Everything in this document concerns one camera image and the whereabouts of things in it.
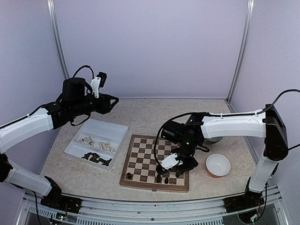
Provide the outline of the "dark chess knight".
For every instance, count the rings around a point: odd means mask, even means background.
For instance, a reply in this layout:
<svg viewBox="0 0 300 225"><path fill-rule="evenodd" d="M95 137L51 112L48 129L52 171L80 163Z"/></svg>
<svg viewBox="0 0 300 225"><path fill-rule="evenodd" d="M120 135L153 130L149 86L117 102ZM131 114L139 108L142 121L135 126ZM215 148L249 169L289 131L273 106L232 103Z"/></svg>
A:
<svg viewBox="0 0 300 225"><path fill-rule="evenodd" d="M156 176L156 183L161 183L161 182L162 182L162 177L161 177L160 174L158 174L158 175Z"/></svg>

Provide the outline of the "wooden chess board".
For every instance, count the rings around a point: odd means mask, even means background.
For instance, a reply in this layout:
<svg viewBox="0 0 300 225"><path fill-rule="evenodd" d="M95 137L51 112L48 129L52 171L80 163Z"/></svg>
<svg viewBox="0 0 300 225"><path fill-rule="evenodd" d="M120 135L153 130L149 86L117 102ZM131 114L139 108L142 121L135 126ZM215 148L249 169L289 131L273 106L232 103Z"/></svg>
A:
<svg viewBox="0 0 300 225"><path fill-rule="evenodd" d="M132 135L127 150L120 186L125 188L136 188L164 192L187 193L189 191L189 172L184 178L176 178L176 170L171 170L163 175L162 182L156 183L157 162L154 158L153 148L154 136ZM132 174L132 179L127 179L127 173Z"/></svg>

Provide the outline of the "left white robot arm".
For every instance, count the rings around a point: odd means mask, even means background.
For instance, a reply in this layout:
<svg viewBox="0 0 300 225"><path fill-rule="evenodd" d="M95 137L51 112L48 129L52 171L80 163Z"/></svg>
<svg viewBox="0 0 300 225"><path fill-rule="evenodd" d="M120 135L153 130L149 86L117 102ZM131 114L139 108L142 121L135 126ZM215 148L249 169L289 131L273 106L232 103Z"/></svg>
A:
<svg viewBox="0 0 300 225"><path fill-rule="evenodd" d="M79 77L66 79L56 101L41 105L32 113L1 126L0 181L46 196L53 207L62 208L66 199L55 181L18 166L8 159L6 152L40 133L58 129L67 123L73 126L77 116L89 117L92 112L109 113L119 98L99 93L98 89L102 86L99 77L92 79L91 84Z"/></svg>

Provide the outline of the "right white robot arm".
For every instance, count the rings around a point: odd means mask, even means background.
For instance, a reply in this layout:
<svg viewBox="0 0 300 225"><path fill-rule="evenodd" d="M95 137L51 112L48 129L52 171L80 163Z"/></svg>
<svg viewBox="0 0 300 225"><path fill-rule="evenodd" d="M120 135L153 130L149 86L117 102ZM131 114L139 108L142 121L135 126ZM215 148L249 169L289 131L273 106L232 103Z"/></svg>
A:
<svg viewBox="0 0 300 225"><path fill-rule="evenodd" d="M157 137L179 147L163 160L155 156L156 171L163 175L173 168L180 173L197 167L196 150L209 152L206 140L219 137L260 138L264 140L262 154L255 172L250 176L240 204L250 208L258 200L279 162L289 153L284 122L272 104L264 109L242 113L187 112L167 120L158 130Z"/></svg>

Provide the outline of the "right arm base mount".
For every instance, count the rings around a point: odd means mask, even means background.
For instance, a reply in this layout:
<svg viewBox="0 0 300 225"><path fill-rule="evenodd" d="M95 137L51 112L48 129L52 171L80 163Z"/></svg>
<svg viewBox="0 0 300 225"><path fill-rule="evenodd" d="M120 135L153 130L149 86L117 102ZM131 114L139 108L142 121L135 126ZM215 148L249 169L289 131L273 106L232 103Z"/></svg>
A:
<svg viewBox="0 0 300 225"><path fill-rule="evenodd" d="M237 195L224 199L227 213L250 209L259 205L264 205L265 201L261 194L258 195Z"/></svg>

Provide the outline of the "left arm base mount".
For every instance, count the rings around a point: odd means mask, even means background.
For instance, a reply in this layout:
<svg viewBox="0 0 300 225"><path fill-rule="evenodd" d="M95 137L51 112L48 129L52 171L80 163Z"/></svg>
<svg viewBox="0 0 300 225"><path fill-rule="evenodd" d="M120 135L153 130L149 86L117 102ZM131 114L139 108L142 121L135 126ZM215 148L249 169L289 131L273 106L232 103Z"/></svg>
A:
<svg viewBox="0 0 300 225"><path fill-rule="evenodd" d="M41 200L41 205L43 206L76 214L79 213L81 204L82 200L80 198L70 197L66 195L61 195L58 200L50 199L47 197L43 197Z"/></svg>

